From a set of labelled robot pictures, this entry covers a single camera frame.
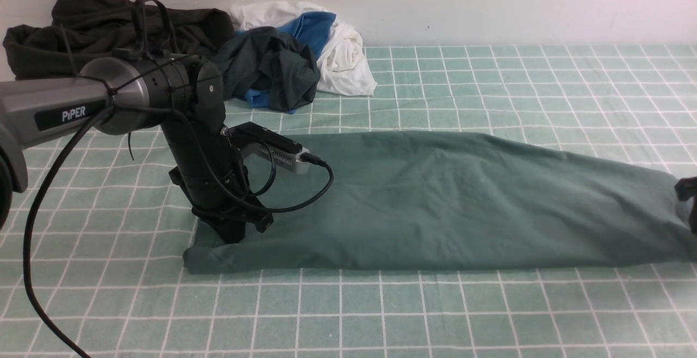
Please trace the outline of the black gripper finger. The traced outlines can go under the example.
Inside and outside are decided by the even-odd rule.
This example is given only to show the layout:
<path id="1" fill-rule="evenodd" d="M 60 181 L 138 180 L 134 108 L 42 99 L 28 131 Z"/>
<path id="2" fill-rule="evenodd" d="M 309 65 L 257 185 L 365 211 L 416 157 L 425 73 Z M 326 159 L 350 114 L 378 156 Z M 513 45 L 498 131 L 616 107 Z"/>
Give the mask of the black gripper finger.
<path id="1" fill-rule="evenodd" d="M 693 200 L 689 214 L 689 226 L 692 233 L 696 233 L 696 177 L 682 178 L 675 184 L 675 194 L 680 202 Z"/>

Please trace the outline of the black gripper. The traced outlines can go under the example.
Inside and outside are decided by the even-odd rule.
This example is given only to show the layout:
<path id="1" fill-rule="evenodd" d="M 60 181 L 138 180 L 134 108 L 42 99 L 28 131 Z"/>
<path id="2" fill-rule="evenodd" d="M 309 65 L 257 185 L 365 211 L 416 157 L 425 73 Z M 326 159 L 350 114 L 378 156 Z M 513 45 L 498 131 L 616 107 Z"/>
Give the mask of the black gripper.
<path id="1" fill-rule="evenodd" d="M 187 176 L 178 167 L 169 171 L 172 183 L 179 186 L 192 205 L 192 213 L 216 232 L 225 244 L 236 244 L 246 237 L 248 224 L 264 233 L 274 223 L 271 213 L 252 211 L 234 204 L 207 177 Z"/>

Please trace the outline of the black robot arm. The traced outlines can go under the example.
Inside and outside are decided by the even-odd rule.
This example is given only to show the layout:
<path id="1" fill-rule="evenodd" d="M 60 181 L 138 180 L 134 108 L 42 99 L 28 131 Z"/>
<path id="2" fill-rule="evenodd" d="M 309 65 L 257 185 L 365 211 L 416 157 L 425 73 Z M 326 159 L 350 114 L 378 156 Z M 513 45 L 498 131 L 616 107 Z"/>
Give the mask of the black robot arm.
<path id="1" fill-rule="evenodd" d="M 695 261 L 694 178 L 476 132 L 307 135 L 298 171 L 271 208 L 244 193 L 242 144 L 225 133 L 219 81 L 190 86 L 185 57 L 161 65 L 100 58 L 109 77 L 3 82 L 2 155 L 22 192 L 22 151 L 77 129 L 120 135 L 159 125 L 171 172 L 201 216 L 188 261 L 242 262 L 287 251 L 297 267 L 371 267 L 406 251 L 416 267 L 455 256 L 495 267 L 504 254 L 533 266 Z"/>

